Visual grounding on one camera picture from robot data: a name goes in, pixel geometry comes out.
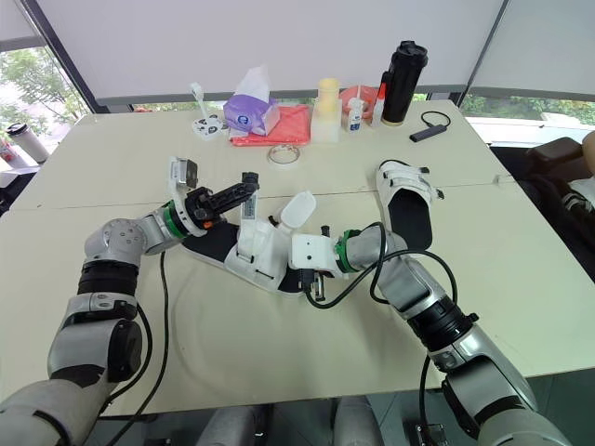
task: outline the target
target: robotic arm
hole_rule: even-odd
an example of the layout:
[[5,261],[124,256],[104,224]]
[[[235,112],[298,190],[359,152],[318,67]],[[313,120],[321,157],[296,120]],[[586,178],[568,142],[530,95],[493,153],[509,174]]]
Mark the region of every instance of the robotic arm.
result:
[[[86,261],[78,292],[50,349],[49,380],[34,383],[0,403],[0,444],[80,445],[118,383],[140,364],[141,335],[133,321],[140,258],[202,236],[222,220],[222,213],[248,200],[258,176],[222,192],[196,186],[196,164],[172,160],[170,191],[174,199],[146,216],[115,219],[86,241]],[[317,295],[324,295],[323,275],[347,277],[404,249],[390,234],[381,245],[378,227],[328,236],[296,234],[289,263],[316,271]],[[562,433],[536,412],[527,382],[477,325],[465,315],[423,266],[410,256],[384,263],[378,277],[384,297],[414,330],[437,368],[446,374],[444,395],[461,427],[482,446],[570,446]]]
[[[294,268],[336,277],[375,264],[380,240],[379,227],[346,231],[335,243],[325,236],[295,235],[291,261]],[[388,255],[406,245],[391,233],[384,248]],[[570,445],[536,412],[528,383],[479,327],[477,315],[465,315],[419,262],[411,256],[386,261],[377,285],[446,374],[444,396],[460,426],[478,444]]]
[[256,192],[258,176],[244,174],[216,194],[194,190],[196,183],[196,164],[172,159],[172,201],[137,219],[109,221],[87,239],[77,294],[49,352],[49,379],[0,403],[0,444],[83,444],[106,399],[140,365],[142,336],[133,321],[140,258],[204,235]]

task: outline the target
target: black cable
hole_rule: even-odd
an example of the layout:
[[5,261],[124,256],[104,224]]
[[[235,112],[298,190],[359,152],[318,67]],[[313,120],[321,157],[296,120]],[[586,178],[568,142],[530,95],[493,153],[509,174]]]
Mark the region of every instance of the black cable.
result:
[[[384,227],[383,226],[380,226],[380,227],[381,227],[381,233],[385,232],[385,231],[383,231]],[[308,289],[304,290],[306,298],[316,308],[321,308],[321,309],[332,308],[336,304],[338,304],[341,300],[343,300],[345,298],[345,296],[348,295],[353,290],[353,288],[355,288],[358,285],[358,283],[361,282],[364,279],[364,277],[367,276],[372,271],[372,269],[377,268],[377,266],[384,264],[384,262],[391,260],[392,258],[394,258],[396,256],[404,256],[407,254],[418,254],[418,255],[427,256],[427,257],[430,257],[430,258],[433,258],[434,260],[436,260],[443,267],[444,271],[446,272],[446,275],[448,276],[448,280],[450,281],[450,286],[452,289],[453,302],[455,304],[458,302],[458,288],[456,287],[455,274],[453,274],[453,271],[450,269],[448,264],[441,257],[435,255],[434,253],[431,253],[430,251],[418,250],[418,249],[403,249],[401,251],[396,251],[394,253],[390,253],[387,256],[382,256],[383,258],[381,260],[380,260],[380,258],[378,259],[378,263],[371,265],[370,267],[365,269],[347,288],[345,288],[345,290],[343,290],[338,295],[338,297],[335,300],[333,300],[332,302],[329,302],[328,304],[320,304],[320,303],[316,302],[314,299],[312,299],[310,290],[308,290]],[[370,287],[370,295],[373,294],[375,287],[376,287],[376,283],[373,282],[373,286]],[[426,414],[426,379],[428,376],[429,367],[430,367],[430,357],[426,356],[426,359],[424,360],[424,365],[421,369],[421,376],[419,379],[419,418],[421,420],[422,428],[425,429],[423,432],[425,440],[430,444],[430,446],[434,446],[435,442],[433,441],[430,434],[428,433],[429,424],[428,424],[428,416]]]
[[149,402],[151,402],[152,397],[157,392],[157,389],[161,385],[161,382],[165,375],[165,367],[167,366],[167,356],[169,354],[169,292],[167,291],[167,280],[165,279],[165,251],[161,253],[159,257],[159,269],[161,270],[161,283],[164,287],[164,356],[161,362],[161,370],[159,371],[159,375],[157,376],[157,380],[153,385],[151,392],[147,395],[147,398],[140,404],[139,409],[135,412],[134,415],[130,417],[128,422],[118,431],[117,434],[113,436],[110,442],[107,443],[106,446],[114,446],[120,438],[128,431],[129,428],[139,419],[142,411],[145,410]]
[[[456,281],[453,276],[451,280],[453,289],[453,302],[458,302],[458,290],[456,289]],[[426,379],[428,377],[428,369],[430,367],[430,356],[426,355],[424,365],[421,368],[421,376],[419,377],[419,419],[421,420],[422,435],[429,446],[435,446],[435,441],[430,435],[430,424],[428,423],[428,414],[426,413]]]
[[428,423],[428,415],[426,414],[426,377],[428,376],[429,367],[430,357],[426,355],[419,378],[419,418],[421,420],[422,437],[430,446],[434,446],[435,441],[430,435],[430,424]]
[[[446,275],[448,276],[448,280],[450,281],[450,286],[453,290],[453,301],[456,303],[457,289],[456,289],[455,274],[453,274],[453,271],[450,269],[448,264],[440,256],[437,256],[434,253],[431,253],[430,251],[425,251],[423,249],[403,249],[401,251],[395,251],[394,253],[390,253],[390,254],[384,256],[382,263],[387,262],[394,257],[404,256],[406,254],[419,254],[421,256],[433,258],[438,263],[440,263],[440,266],[443,267],[444,271],[446,272]],[[343,300],[351,291],[353,291],[353,288],[355,288],[365,278],[365,276],[367,276],[370,272],[372,272],[372,270],[376,267],[377,267],[377,264],[375,263],[373,265],[370,265],[368,268],[364,269],[364,271],[362,271],[360,273],[360,275],[357,276],[357,278],[352,283],[350,283],[350,285],[347,288],[345,288],[341,293],[339,293],[339,295],[335,298],[335,300],[328,302],[326,304],[321,304],[320,302],[316,302],[312,298],[310,290],[308,290],[308,289],[304,290],[304,294],[306,295],[308,302],[310,302],[314,307],[319,308],[319,309],[332,308],[336,304],[338,304],[341,300]]]
[[425,115],[430,114],[430,113],[435,113],[435,114],[440,114],[441,116],[443,116],[444,118],[446,118],[446,124],[443,124],[445,127],[447,127],[448,125],[450,125],[450,117],[446,114],[446,113],[442,113],[441,111],[424,111],[423,113],[421,113],[421,120],[424,122],[425,125],[427,125],[428,127],[434,127],[436,124],[432,124],[430,121],[426,120],[426,118],[424,118]]
[[108,408],[108,406],[110,404],[112,404],[116,398],[118,398],[120,395],[122,395],[122,394],[126,393],[128,390],[130,390],[130,388],[132,388],[140,380],[140,378],[142,378],[142,376],[147,371],[147,368],[149,367],[149,363],[151,362],[151,355],[152,355],[151,325],[149,324],[147,315],[145,314],[144,310],[142,309],[142,307],[140,306],[139,303],[137,303],[137,310],[139,312],[140,319],[142,320],[142,325],[144,326],[145,334],[147,335],[147,353],[145,354],[145,360],[142,363],[142,366],[140,367],[139,372],[135,375],[135,377],[132,379],[132,381],[130,381],[128,384],[126,384],[120,390],[113,392],[112,395],[110,395],[110,397],[105,400],[105,402],[103,403],[103,407],[101,408],[99,413],[103,413],[103,411],[105,411]]
[[384,265],[384,255],[387,245],[387,231],[385,230],[384,225],[379,221],[372,223],[370,226],[368,226],[368,228],[372,226],[378,226],[380,228],[380,253],[378,254],[378,262],[376,271],[374,272],[374,278],[372,279],[372,283],[370,284],[370,297],[372,297],[372,299],[378,302],[378,304],[388,305],[388,300],[377,297],[376,293],[374,292],[376,290],[378,278],[380,277],[380,272],[382,272],[382,265]]

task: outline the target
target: purple tissue box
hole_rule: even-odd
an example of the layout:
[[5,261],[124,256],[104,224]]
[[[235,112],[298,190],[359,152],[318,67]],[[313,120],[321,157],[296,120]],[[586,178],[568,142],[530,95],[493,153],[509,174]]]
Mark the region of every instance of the purple tissue box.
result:
[[233,95],[223,106],[225,120],[231,128],[266,137],[280,118],[277,101],[269,102],[248,95]]

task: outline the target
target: red bag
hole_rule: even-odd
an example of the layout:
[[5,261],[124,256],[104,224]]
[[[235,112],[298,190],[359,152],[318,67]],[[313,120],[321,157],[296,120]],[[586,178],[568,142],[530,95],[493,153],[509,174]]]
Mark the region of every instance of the red bag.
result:
[[310,110],[307,105],[279,107],[281,118],[266,136],[249,133],[247,137],[232,138],[234,146],[276,146],[294,144],[303,146],[310,142]]

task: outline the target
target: black water bottle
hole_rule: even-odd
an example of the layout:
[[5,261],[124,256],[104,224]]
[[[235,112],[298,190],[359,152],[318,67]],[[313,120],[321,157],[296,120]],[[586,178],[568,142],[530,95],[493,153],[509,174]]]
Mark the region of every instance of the black water bottle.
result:
[[401,125],[416,90],[421,70],[428,65],[428,50],[413,40],[403,40],[392,53],[390,68],[382,75],[387,84],[387,96],[382,112],[386,125]]

